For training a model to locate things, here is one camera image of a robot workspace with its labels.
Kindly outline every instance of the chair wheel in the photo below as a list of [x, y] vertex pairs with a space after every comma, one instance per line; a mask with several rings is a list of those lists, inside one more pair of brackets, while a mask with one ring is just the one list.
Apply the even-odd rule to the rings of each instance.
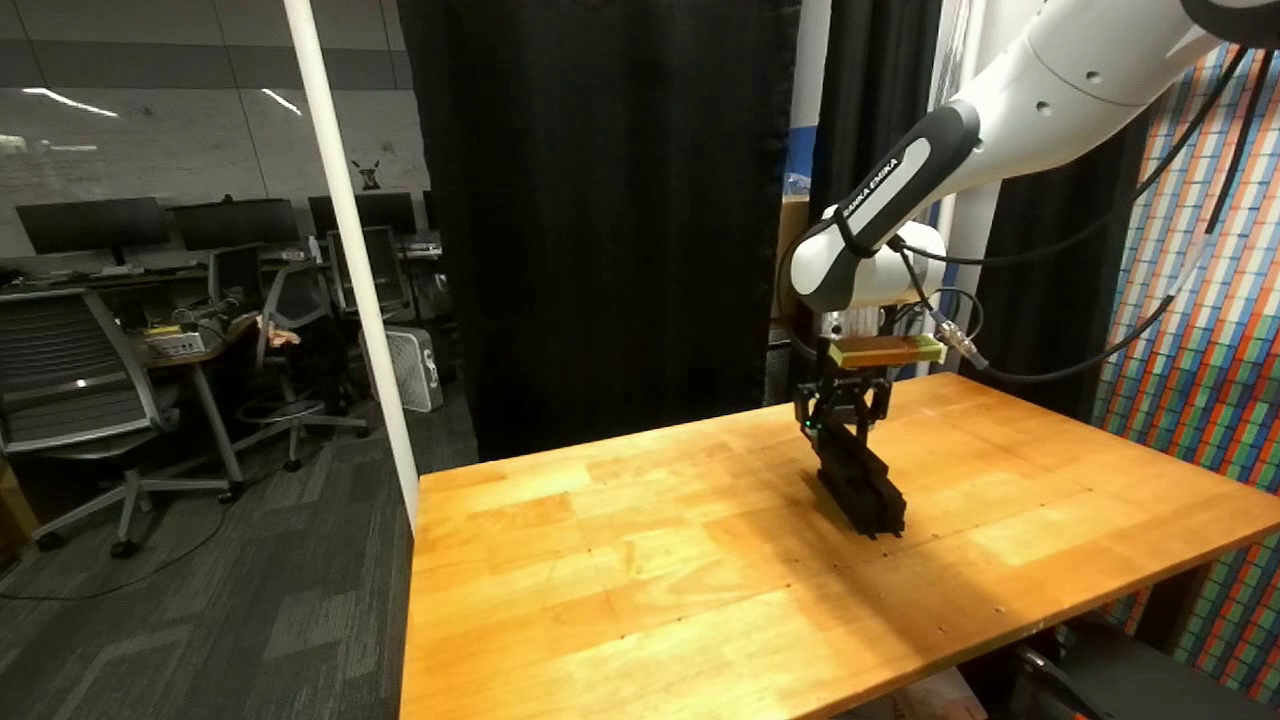
[[138, 544], [131, 544], [131, 540], [118, 540], [118, 544], [114, 544], [114, 558], [118, 558], [118, 560], [138, 558]]
[[61, 534], [50, 534], [38, 540], [41, 554], [66, 549], [69, 540]]

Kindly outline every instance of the wooden tabletop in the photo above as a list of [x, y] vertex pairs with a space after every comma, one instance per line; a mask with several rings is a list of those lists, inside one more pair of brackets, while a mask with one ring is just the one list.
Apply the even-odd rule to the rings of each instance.
[[810, 716], [1280, 529], [1280, 501], [960, 378], [872, 433], [856, 535], [794, 408], [425, 482], [405, 716]]

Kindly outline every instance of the black curtain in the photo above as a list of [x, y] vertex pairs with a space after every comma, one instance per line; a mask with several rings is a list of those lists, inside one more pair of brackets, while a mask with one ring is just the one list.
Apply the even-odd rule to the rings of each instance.
[[761, 403], [796, 0], [400, 0], [480, 458]]
[[942, 0], [832, 0], [813, 216], [930, 114]]
[[[987, 257], [1034, 254], [1056, 244], [1095, 216], [1124, 208], [1137, 191], [1149, 117], [1122, 136], [1082, 158], [1070, 170], [1003, 180]], [[1115, 213], [1083, 244], [1039, 265], [985, 267], [981, 306], [987, 323], [981, 334], [985, 357], [1003, 374], [1039, 378], [1082, 363], [1110, 344], [1111, 295], [1124, 261], [1128, 213]], [[1054, 384], [995, 384], [1066, 418], [1088, 421], [1102, 367]]]

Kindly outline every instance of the colorful patterned wall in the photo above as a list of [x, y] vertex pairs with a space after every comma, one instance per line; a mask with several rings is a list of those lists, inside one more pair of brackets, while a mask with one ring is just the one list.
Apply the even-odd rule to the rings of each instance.
[[[1181, 265], [1206, 244], [1206, 219], [1228, 170], [1254, 52], [1201, 139], [1139, 202], [1128, 228], [1111, 341], [1139, 323]], [[1181, 86], [1149, 139], [1149, 170], [1166, 158], [1201, 96], [1228, 64], [1210, 55]], [[1239, 486], [1280, 492], [1280, 69], [1268, 71], [1259, 123], [1239, 166], [1238, 191], [1210, 237], [1210, 257], [1174, 311], [1104, 367], [1095, 423], [1216, 467]], [[1280, 709], [1280, 540], [1224, 558], [1175, 647], [1254, 701]]]

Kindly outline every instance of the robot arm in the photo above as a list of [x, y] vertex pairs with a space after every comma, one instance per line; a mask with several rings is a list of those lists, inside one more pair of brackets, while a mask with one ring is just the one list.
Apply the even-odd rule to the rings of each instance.
[[794, 288], [822, 315], [912, 301], [883, 240], [920, 237], [925, 228], [907, 226], [918, 208], [1083, 158], [1220, 41], [1277, 43], [1280, 0], [1046, 0], [995, 64], [826, 213], [794, 257]]

